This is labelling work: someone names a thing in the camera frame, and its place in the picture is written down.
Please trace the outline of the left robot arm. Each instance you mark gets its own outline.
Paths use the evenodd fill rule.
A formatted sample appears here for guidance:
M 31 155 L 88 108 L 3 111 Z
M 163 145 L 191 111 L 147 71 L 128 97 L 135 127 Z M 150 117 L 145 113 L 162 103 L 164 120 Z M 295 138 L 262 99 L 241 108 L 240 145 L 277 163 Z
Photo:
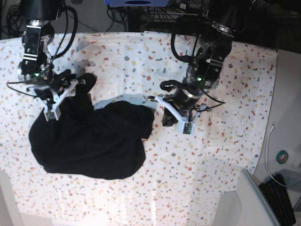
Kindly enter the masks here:
M 206 17 L 196 19 L 185 15 L 177 19 L 179 25 L 199 25 L 192 54 L 179 55 L 175 49 L 174 29 L 171 35 L 171 51 L 177 60 L 187 63 L 186 75 L 182 81 L 168 80 L 160 84 L 166 95 L 150 96 L 150 101 L 159 103 L 164 108 L 162 125 L 177 126 L 177 131 L 191 135 L 195 129 L 195 120 L 202 112 L 214 107 L 198 104 L 205 95 L 215 101 L 216 107 L 225 102 L 210 96 L 207 91 L 219 84 L 225 58 L 232 49 L 236 33 L 244 30 L 244 23 L 251 8 L 250 0 L 212 0 Z

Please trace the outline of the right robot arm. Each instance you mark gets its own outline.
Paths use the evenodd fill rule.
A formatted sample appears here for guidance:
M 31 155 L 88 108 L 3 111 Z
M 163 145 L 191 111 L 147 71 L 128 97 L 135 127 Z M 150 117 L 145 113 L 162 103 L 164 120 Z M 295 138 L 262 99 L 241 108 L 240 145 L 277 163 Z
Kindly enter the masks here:
M 67 53 L 75 39 L 79 22 L 77 12 L 64 0 L 23 0 L 20 12 L 29 23 L 22 35 L 24 55 L 18 68 L 19 82 L 28 85 L 27 93 L 32 93 L 43 106 L 46 121 L 59 120 L 60 104 L 77 92 L 89 92 L 96 82 L 96 77 L 90 73 L 77 77 L 71 70 L 54 72 L 54 60 Z M 48 50 L 55 37 L 51 22 L 68 12 L 74 19 L 71 38 L 62 52 L 52 55 Z

